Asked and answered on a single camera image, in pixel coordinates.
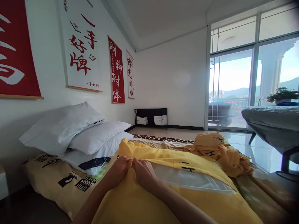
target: pillowcase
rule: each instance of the pillowcase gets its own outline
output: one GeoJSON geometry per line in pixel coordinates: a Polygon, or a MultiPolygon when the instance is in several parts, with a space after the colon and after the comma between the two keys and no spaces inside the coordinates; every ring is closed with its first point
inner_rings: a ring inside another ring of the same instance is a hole
{"type": "Polygon", "coordinates": [[[79,150],[87,155],[94,154],[106,141],[130,126],[121,121],[110,121],[97,125],[77,134],[71,140],[69,148],[79,150]]]}
{"type": "Polygon", "coordinates": [[[103,115],[84,102],[48,112],[19,140],[25,146],[51,155],[62,155],[76,134],[105,121],[103,115]]]}
{"type": "Polygon", "coordinates": [[[133,135],[127,132],[121,132],[113,138],[110,138],[108,141],[105,141],[100,150],[92,155],[86,155],[78,150],[69,150],[65,152],[63,156],[59,156],[58,158],[69,163],[74,168],[94,176],[99,172],[106,159],[115,154],[121,140],[126,138],[129,141],[133,137],[133,135]]]}

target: hand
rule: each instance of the hand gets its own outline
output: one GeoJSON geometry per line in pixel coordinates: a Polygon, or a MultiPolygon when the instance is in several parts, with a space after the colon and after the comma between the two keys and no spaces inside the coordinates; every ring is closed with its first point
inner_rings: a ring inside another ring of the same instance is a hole
{"type": "Polygon", "coordinates": [[[105,191],[109,191],[117,187],[128,172],[132,159],[126,156],[119,157],[110,170],[106,173],[98,186],[105,191]]]}
{"type": "Polygon", "coordinates": [[[132,167],[136,173],[137,183],[145,190],[155,195],[159,185],[162,184],[160,179],[156,176],[152,164],[147,160],[133,159],[132,167]]]}

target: wall poster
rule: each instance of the wall poster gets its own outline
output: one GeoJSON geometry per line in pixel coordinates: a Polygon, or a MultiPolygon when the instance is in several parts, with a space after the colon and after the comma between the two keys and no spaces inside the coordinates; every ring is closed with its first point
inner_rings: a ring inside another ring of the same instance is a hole
{"type": "Polygon", "coordinates": [[[68,87],[101,91],[97,11],[87,0],[59,0],[68,87]]]}
{"type": "Polygon", "coordinates": [[[0,3],[0,98],[44,99],[33,64],[25,0],[0,3]]]}
{"type": "Polygon", "coordinates": [[[124,73],[121,49],[108,36],[111,80],[112,80],[112,103],[125,103],[124,73]]]}
{"type": "Polygon", "coordinates": [[[128,98],[135,99],[135,82],[134,82],[134,65],[133,58],[130,53],[127,52],[127,70],[128,70],[128,98]]]}

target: red poster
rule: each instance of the red poster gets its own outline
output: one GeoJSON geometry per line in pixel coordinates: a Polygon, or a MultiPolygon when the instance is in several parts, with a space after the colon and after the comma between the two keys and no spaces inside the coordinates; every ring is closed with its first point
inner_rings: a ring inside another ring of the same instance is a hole
{"type": "Polygon", "coordinates": [[[110,51],[112,103],[125,103],[124,73],[121,49],[108,36],[110,51]]]}
{"type": "Polygon", "coordinates": [[[0,97],[6,95],[43,99],[33,64],[24,0],[0,3],[0,97]]]}

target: black rack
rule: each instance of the black rack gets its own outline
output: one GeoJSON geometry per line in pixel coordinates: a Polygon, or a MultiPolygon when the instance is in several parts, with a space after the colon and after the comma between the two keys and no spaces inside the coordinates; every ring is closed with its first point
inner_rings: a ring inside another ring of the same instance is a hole
{"type": "Polygon", "coordinates": [[[168,129],[168,116],[167,116],[167,108],[150,108],[150,109],[135,109],[135,125],[141,127],[155,127],[155,128],[166,128],[168,129]],[[167,116],[166,125],[155,125],[154,116],[167,116]],[[148,124],[137,124],[137,116],[138,117],[147,117],[148,124]]]}

